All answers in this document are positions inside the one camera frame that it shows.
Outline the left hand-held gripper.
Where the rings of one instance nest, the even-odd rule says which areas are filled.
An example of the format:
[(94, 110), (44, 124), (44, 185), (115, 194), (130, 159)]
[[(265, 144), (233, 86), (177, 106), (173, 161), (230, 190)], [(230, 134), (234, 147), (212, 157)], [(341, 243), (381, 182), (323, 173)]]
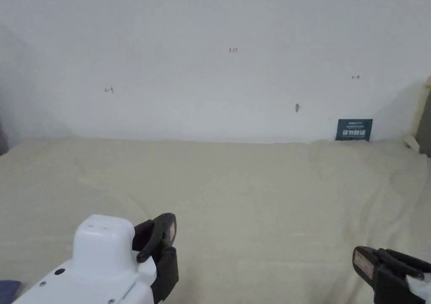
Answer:
[(75, 232), (72, 258), (41, 278), (15, 303), (165, 301), (179, 281), (173, 247), (176, 229), (173, 213), (163, 213), (135, 227), (123, 218), (91, 215)]

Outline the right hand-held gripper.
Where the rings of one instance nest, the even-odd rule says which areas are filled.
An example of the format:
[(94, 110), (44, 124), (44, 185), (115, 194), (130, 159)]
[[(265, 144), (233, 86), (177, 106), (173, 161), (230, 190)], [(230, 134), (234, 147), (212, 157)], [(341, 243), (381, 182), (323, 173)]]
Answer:
[(391, 249), (357, 246), (352, 264), (361, 279), (373, 286), (375, 304), (421, 304), (421, 298), (431, 297), (428, 262)]

